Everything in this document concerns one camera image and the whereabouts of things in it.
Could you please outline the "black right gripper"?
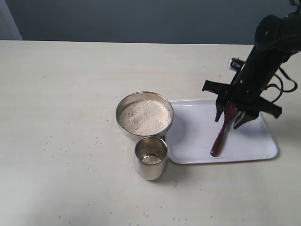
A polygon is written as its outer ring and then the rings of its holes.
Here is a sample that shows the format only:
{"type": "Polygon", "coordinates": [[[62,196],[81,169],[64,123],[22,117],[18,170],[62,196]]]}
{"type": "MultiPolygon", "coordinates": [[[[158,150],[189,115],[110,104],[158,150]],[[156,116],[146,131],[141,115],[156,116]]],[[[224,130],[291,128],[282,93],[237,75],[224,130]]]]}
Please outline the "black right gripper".
{"type": "Polygon", "coordinates": [[[278,118],[282,108],[261,97],[276,71],[282,64],[282,57],[249,56],[240,71],[235,71],[230,84],[206,80],[202,90],[217,94],[215,122],[218,122],[228,102],[241,111],[235,119],[233,128],[257,119],[257,112],[268,113],[278,118]]]}

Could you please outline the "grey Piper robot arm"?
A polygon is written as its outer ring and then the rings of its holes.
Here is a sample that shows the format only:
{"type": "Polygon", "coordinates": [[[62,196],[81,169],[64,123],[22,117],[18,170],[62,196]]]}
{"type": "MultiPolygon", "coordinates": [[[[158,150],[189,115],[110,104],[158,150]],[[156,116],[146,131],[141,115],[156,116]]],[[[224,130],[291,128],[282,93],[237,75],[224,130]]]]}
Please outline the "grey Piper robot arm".
{"type": "Polygon", "coordinates": [[[205,81],[203,91],[217,95],[216,117],[225,111],[227,103],[232,103],[240,115],[233,128],[258,118],[265,112],[278,118],[282,108],[261,97],[261,93],[273,87],[270,80],[280,71],[289,79],[281,65],[301,50],[301,2],[292,0],[295,12],[284,18],[268,15],[258,24],[254,36],[254,47],[245,61],[239,58],[229,60],[228,67],[235,71],[230,84],[205,81]]]}

